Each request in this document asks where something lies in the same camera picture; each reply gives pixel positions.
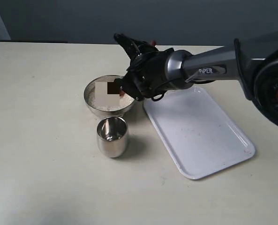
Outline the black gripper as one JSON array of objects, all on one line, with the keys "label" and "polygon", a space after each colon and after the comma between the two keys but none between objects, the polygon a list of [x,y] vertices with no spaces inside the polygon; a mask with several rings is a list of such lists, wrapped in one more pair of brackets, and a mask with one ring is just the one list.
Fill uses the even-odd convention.
[{"label": "black gripper", "polygon": [[122,78],[126,94],[136,100],[161,100],[168,90],[176,89],[176,78],[166,75],[166,62],[173,48],[158,51],[155,45],[120,33],[115,33],[113,38],[133,60]]}]

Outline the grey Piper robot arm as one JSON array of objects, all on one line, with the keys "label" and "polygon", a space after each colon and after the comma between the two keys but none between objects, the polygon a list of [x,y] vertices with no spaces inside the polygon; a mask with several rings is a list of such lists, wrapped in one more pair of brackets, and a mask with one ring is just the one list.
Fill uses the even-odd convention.
[{"label": "grey Piper robot arm", "polygon": [[170,90],[195,84],[237,80],[247,100],[278,126],[278,32],[199,54],[168,48],[116,33],[114,40],[130,59],[126,74],[115,82],[137,101],[161,100]]}]

